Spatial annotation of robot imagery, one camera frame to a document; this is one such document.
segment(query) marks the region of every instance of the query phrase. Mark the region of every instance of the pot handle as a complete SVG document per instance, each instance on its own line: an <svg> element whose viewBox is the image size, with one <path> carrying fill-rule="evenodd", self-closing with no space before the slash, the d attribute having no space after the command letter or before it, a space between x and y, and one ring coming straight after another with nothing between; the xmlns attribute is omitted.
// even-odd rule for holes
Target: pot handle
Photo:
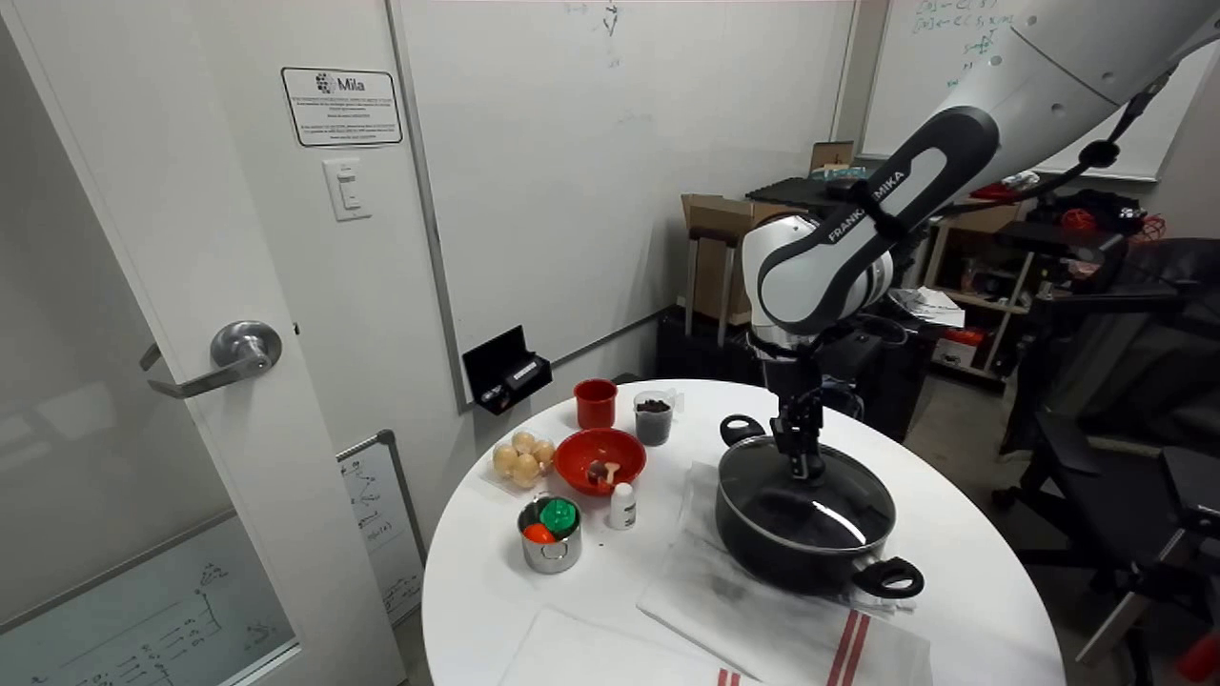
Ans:
<svg viewBox="0 0 1220 686"><path fill-rule="evenodd" d="M888 557L854 570L851 584L877 598L913 598L924 590L924 570L903 557Z"/></svg>
<svg viewBox="0 0 1220 686"><path fill-rule="evenodd" d="M765 433L763 424L753 414L724 414L722 417L722 438L724 444L734 444L734 443L747 443L747 438L758 438Z"/></svg>

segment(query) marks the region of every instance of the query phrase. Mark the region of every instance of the light switch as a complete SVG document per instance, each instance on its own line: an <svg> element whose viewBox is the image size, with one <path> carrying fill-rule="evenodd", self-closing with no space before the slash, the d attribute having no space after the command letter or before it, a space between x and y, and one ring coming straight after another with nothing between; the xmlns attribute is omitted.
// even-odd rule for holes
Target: light switch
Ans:
<svg viewBox="0 0 1220 686"><path fill-rule="evenodd" d="M373 217L361 190L361 165L359 157L335 157L319 165L329 175L329 193L335 221L361 221Z"/></svg>

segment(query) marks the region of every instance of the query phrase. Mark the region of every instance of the door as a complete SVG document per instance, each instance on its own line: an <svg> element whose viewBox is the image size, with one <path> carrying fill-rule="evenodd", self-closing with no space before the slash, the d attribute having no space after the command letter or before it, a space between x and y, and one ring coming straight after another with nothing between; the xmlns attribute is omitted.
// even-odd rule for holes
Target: door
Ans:
<svg viewBox="0 0 1220 686"><path fill-rule="evenodd" d="M0 20L0 680L399 680L190 10ZM274 370L153 393L231 318Z"/></svg>

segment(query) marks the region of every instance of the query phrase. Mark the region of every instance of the sign on wall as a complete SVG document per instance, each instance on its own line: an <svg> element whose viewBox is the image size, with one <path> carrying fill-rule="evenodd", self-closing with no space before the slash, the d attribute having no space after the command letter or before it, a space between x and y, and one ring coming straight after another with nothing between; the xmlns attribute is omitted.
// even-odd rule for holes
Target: sign on wall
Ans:
<svg viewBox="0 0 1220 686"><path fill-rule="evenodd" d="M390 71L277 68L306 147L403 141Z"/></svg>

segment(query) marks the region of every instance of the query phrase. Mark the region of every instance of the black pot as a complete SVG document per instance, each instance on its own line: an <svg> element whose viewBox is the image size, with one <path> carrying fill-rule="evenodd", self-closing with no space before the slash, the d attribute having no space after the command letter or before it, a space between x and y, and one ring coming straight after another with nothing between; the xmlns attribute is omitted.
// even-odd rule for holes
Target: black pot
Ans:
<svg viewBox="0 0 1220 686"><path fill-rule="evenodd" d="M813 478L788 477L788 457L747 417L722 424L716 531L724 550L758 578L823 595L860 586L882 598L910 598L924 570L901 557L877 558L896 508L888 489L854 457L823 444Z"/></svg>

